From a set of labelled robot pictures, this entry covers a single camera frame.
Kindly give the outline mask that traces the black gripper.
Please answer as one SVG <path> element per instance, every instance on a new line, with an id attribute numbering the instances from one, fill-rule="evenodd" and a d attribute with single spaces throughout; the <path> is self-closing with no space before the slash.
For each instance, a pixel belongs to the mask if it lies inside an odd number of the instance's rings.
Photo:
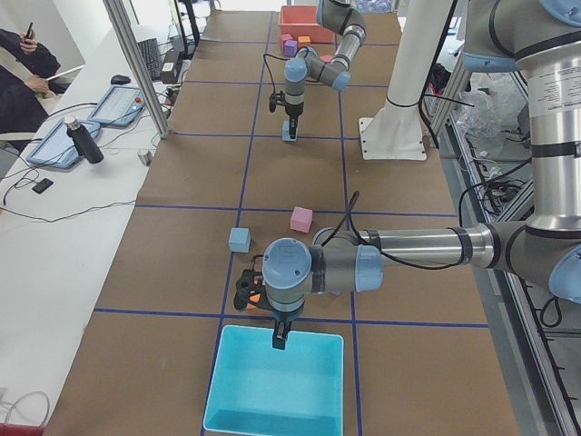
<path id="1" fill-rule="evenodd" d="M 304 103 L 299 102 L 297 104 L 286 102 L 285 103 L 285 112 L 287 116 L 289 116 L 289 137 L 293 139 L 297 139 L 298 137 L 298 126 L 299 126 L 299 117 L 303 114 L 304 110 Z"/>
<path id="2" fill-rule="evenodd" d="M 284 350 L 286 348 L 286 341 L 288 333 L 291 331 L 292 323 L 297 320 L 303 312 L 303 308 L 297 308 L 290 312 L 273 310 L 271 312 L 275 324 L 274 332 L 272 333 L 272 347 L 274 349 Z"/>

